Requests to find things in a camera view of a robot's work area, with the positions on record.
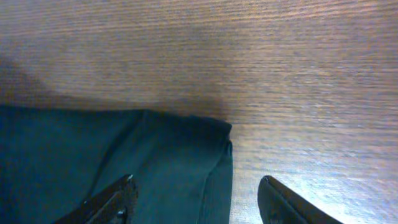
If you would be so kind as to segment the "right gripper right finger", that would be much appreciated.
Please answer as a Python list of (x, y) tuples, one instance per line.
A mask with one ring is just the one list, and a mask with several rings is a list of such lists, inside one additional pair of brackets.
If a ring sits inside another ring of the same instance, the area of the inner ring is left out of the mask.
[(259, 183), (257, 204), (265, 224), (341, 224), (270, 175)]

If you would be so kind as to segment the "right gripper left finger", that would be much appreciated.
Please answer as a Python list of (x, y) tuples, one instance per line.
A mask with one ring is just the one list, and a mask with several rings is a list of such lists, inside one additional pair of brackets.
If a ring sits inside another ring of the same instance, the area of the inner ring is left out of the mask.
[(136, 202), (137, 185), (124, 175), (54, 224), (131, 224)]

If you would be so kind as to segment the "black t-shirt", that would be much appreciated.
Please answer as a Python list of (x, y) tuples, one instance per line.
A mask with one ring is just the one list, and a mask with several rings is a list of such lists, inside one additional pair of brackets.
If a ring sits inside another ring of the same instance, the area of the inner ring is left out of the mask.
[(231, 125), (151, 110), (1, 107), (1, 222), (52, 223), (124, 175), (134, 223), (228, 223)]

